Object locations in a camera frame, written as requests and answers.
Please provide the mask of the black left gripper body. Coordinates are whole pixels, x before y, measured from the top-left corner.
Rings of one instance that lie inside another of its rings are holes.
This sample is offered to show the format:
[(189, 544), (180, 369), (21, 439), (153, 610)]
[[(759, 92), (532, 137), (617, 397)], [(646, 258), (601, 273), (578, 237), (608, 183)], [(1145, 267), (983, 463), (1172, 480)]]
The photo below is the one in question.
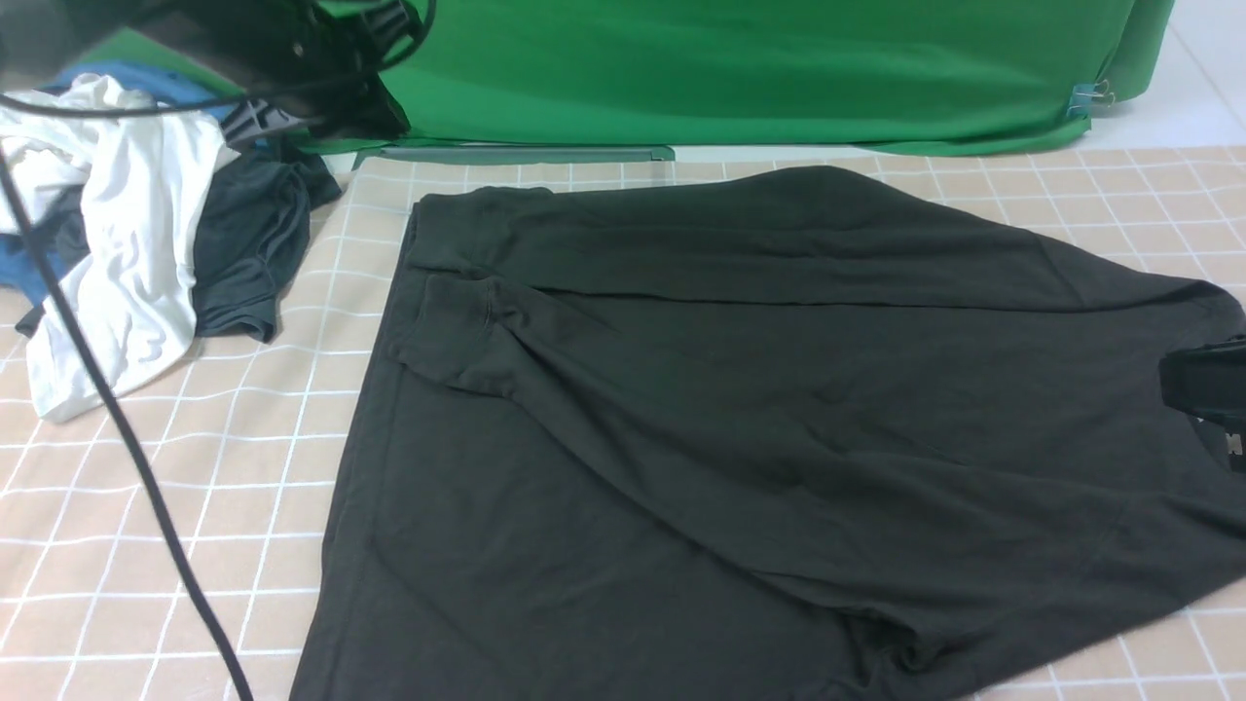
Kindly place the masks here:
[(333, 15), (316, 1), (244, 1), (257, 12), (235, 22), (224, 76), (245, 97), (223, 120), (232, 146), (255, 144), (290, 131), (315, 139), (396, 139), (407, 115), (383, 81), (422, 49), (434, 4), (380, 1)]

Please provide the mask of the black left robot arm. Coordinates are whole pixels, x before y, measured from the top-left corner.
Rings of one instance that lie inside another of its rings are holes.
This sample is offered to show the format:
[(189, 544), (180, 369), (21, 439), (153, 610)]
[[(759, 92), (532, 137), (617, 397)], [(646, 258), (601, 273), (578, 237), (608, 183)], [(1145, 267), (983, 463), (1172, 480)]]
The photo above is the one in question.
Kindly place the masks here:
[(383, 72), (422, 49), (437, 7), (383, 1), (333, 15), (316, 1), (5, 1), (2, 105), (67, 120), (173, 115), (173, 107), (61, 108), (12, 98), (130, 30), (239, 88), (197, 103), (201, 111), (231, 107), (222, 125), (231, 144), (289, 131), (396, 139), (410, 125)]

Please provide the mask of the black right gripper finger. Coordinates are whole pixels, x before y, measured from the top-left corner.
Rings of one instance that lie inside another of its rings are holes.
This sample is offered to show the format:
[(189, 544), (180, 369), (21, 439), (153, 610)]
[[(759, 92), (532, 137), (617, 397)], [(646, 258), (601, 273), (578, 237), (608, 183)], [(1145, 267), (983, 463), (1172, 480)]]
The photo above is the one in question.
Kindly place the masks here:
[(1245, 426), (1245, 339), (1175, 350), (1158, 364), (1164, 403), (1219, 425)]

